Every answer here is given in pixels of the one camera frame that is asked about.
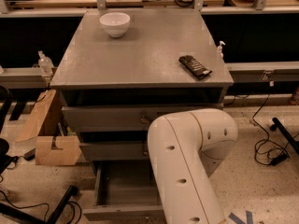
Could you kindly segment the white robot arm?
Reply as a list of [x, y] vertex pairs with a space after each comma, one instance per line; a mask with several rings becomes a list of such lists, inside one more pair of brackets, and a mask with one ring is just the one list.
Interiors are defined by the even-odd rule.
[[234, 119], [214, 108], [167, 114], [151, 123], [149, 158], [167, 224], [225, 224], [208, 176], [237, 137]]

